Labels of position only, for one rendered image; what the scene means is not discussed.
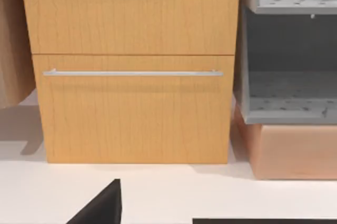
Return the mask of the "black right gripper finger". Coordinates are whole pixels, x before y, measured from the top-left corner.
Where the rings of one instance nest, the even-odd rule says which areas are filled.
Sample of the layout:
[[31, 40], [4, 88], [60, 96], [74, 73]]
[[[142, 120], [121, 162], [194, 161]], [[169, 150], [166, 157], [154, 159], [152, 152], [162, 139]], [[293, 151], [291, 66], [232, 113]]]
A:
[[66, 224], [121, 224], [121, 180], [114, 179]]

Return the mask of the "wooden cupboard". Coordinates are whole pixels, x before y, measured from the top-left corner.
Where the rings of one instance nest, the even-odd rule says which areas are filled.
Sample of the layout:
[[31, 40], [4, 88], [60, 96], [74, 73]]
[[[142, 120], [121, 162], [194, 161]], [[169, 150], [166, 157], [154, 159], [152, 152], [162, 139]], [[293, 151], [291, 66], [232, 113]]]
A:
[[24, 0], [46, 159], [225, 164], [239, 0]]

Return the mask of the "pale wooden panel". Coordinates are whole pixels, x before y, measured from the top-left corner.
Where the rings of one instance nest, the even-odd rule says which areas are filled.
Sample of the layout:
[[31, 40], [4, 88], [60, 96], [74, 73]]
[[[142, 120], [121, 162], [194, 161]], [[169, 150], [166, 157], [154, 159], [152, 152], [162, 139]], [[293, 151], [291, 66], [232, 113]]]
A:
[[0, 0], [0, 109], [16, 106], [35, 89], [23, 0]]

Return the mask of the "plain wooden drawer front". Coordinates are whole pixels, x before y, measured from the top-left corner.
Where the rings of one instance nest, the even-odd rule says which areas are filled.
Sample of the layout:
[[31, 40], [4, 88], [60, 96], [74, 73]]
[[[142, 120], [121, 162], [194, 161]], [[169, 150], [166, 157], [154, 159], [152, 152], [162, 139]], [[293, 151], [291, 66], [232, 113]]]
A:
[[24, 0], [34, 54], [232, 55], [239, 0]]

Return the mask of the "grey cabinet with dark inside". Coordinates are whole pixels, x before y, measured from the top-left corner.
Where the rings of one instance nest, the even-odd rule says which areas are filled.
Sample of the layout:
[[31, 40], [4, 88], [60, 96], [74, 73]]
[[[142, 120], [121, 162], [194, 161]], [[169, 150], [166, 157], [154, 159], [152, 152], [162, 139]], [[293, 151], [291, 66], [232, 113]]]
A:
[[237, 51], [247, 124], [337, 124], [337, 15], [256, 14], [241, 0]]

